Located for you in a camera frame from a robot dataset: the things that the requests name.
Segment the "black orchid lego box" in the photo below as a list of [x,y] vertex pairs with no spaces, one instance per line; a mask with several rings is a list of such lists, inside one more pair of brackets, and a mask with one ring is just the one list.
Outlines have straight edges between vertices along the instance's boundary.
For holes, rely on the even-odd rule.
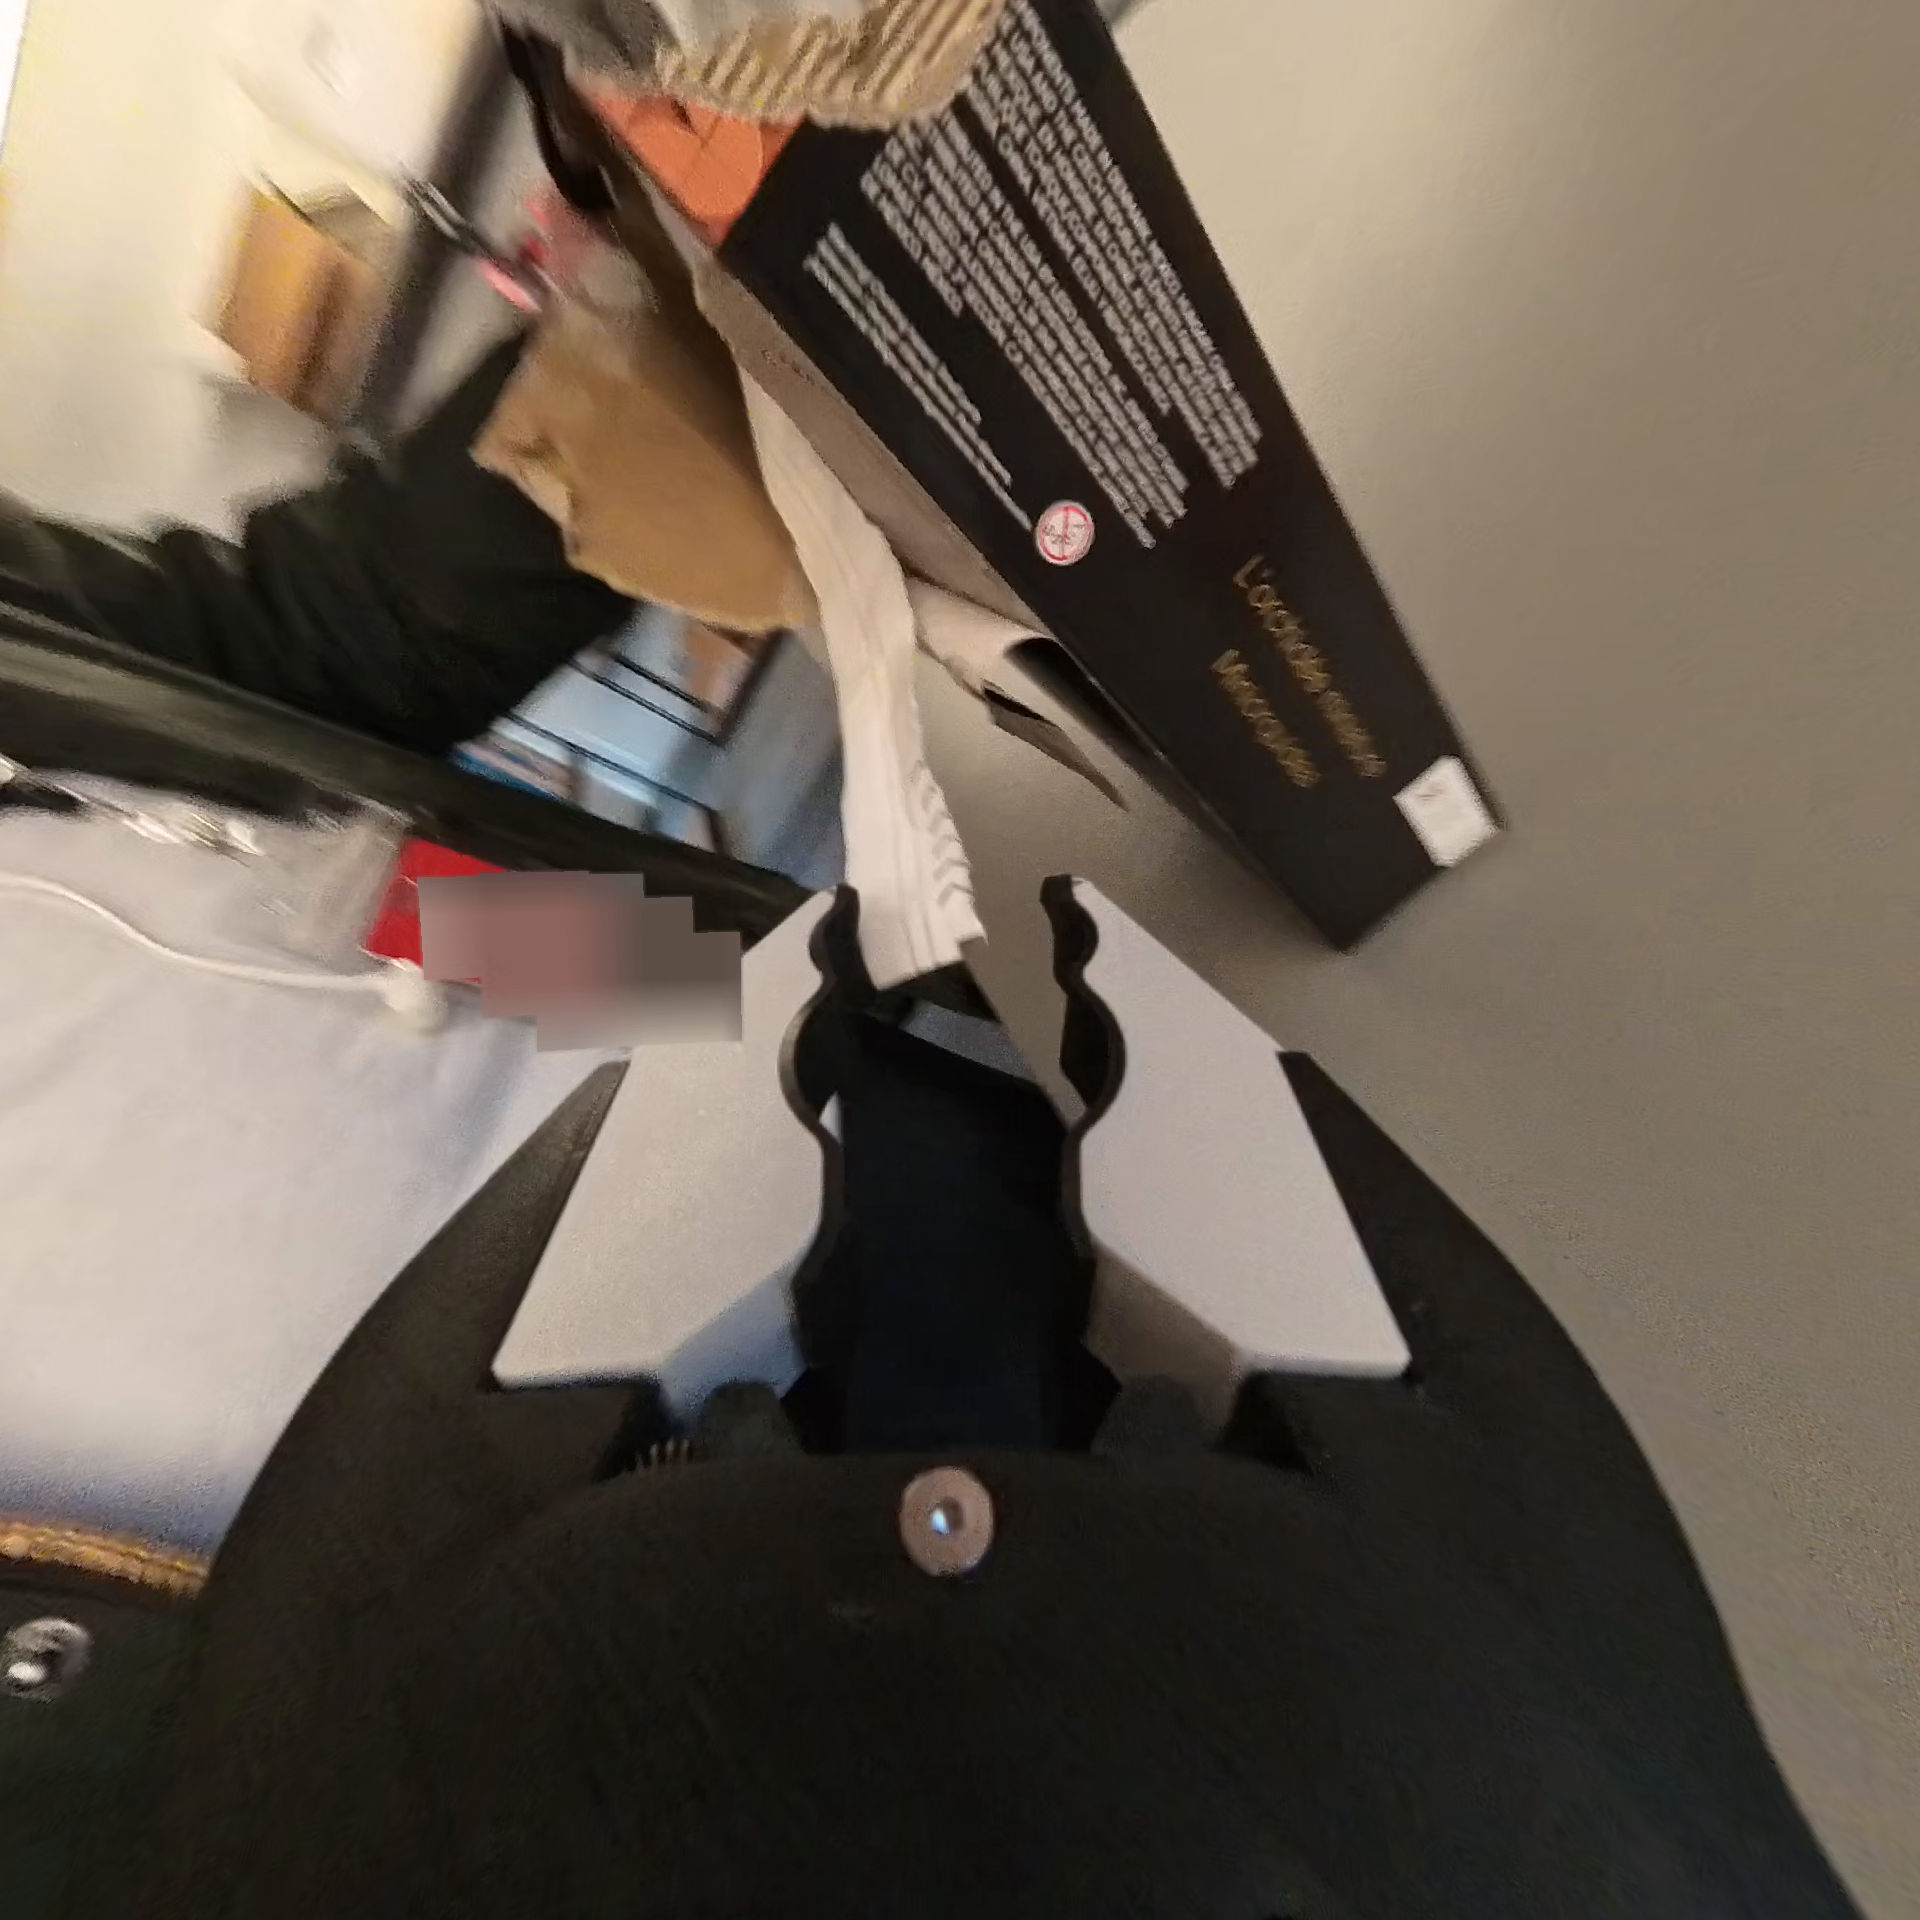
[[1324,945],[1497,835],[1098,4],[492,10],[554,185]]

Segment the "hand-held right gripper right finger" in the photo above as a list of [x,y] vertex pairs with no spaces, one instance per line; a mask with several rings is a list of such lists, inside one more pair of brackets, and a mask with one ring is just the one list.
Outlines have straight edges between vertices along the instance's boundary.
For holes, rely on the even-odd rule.
[[1225,1424],[1257,1376],[1402,1378],[1407,1341],[1281,1044],[1089,881],[1039,890],[1081,1099],[1065,1205],[1093,1262],[1086,1344]]

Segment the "white paper bag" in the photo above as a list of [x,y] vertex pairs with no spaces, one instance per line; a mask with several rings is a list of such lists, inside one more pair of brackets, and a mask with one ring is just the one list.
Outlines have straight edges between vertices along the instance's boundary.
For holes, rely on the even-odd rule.
[[938,973],[984,938],[961,836],[932,774],[905,572],[822,456],[750,374],[760,483],[810,589],[844,755],[845,881],[878,989]]

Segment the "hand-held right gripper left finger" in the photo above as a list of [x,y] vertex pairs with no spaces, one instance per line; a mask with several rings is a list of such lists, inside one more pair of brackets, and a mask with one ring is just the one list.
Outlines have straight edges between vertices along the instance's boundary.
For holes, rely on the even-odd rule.
[[844,1099],[810,1046],[848,886],[748,950],[737,1041],[637,1046],[493,1358],[500,1387],[641,1382],[674,1419],[804,1372],[796,1291],[836,1229]]

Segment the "person's black jacket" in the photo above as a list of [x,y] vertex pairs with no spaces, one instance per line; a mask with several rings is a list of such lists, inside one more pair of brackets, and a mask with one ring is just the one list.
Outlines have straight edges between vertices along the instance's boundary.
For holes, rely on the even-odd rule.
[[[366,857],[359,945],[408,842],[508,870],[637,876],[685,897],[698,929],[757,945],[799,901],[777,874],[685,848],[397,753],[220,688],[42,614],[4,614],[4,816],[103,816],[159,842],[254,853],[232,820],[329,832]],[[373,988],[431,1028],[446,1013],[404,962],[296,977],[178,956],[208,973],[288,988]],[[4,1915],[48,1915],[136,1769],[184,1610],[216,1550],[4,1516]]]

